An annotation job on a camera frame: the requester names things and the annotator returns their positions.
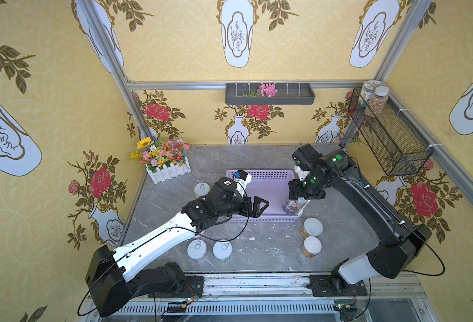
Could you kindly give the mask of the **blue yellow label can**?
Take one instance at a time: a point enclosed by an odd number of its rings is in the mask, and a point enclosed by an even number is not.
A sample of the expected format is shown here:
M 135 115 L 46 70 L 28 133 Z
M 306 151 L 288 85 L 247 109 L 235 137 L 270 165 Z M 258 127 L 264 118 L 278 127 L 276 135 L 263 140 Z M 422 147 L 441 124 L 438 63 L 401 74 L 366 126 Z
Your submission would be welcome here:
M 298 198 L 296 200 L 287 198 L 284 202 L 282 209 L 288 215 L 297 215 L 302 213 L 303 208 L 310 202 L 310 200 L 305 198 Z

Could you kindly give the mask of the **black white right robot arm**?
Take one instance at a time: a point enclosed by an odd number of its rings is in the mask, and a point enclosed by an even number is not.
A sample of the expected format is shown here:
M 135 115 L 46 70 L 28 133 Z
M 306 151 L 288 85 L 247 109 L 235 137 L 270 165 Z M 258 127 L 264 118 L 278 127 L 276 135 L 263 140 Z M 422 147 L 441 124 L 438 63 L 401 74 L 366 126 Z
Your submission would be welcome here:
M 331 275 L 335 286 L 350 287 L 376 276 L 395 279 L 430 239 L 431 229 L 399 213 L 369 184 L 345 151 L 321 154 L 305 144 L 292 158 L 302 175 L 289 182 L 290 199 L 322 200 L 326 189 L 336 189 L 365 218 L 379 240 L 378 246 L 366 254 L 334 268 Z

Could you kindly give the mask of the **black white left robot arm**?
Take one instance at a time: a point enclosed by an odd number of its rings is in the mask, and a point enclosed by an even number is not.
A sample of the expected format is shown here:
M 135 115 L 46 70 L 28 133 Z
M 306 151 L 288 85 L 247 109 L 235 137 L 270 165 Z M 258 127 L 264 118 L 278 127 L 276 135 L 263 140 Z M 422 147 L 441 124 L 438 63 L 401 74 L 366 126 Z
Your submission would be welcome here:
M 222 224 L 223 217 L 260 217 L 269 202 L 247 195 L 246 187 L 251 181 L 251 175 L 243 170 L 234 178 L 222 177 L 205 197 L 190 201 L 147 235 L 113 250 L 107 246 L 98 248 L 86 274 L 87 296 L 93 300 L 95 311 L 108 317 L 135 297 L 155 293 L 181 295 L 186 277 L 178 264 L 171 262 L 152 269 L 148 265 L 176 245 Z

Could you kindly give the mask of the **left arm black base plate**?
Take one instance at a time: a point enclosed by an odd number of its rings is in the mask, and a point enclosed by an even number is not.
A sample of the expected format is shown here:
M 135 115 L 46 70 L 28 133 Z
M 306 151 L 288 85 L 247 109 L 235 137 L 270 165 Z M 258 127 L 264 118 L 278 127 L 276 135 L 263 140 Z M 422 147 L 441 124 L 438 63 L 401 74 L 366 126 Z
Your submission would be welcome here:
M 190 297 L 202 297 L 204 292 L 204 277 L 202 275 L 186 276 L 185 285 L 178 291 L 172 293 L 156 292 L 149 294 L 148 298 L 153 299 L 186 299 Z

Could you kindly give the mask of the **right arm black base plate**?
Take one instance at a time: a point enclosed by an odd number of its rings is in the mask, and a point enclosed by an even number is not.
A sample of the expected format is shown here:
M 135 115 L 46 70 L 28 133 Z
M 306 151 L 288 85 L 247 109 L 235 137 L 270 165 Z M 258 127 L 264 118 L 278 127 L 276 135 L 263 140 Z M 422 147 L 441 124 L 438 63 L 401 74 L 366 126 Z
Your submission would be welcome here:
M 364 282 L 348 284 L 332 275 L 310 275 L 307 288 L 314 297 L 364 297 L 369 294 Z

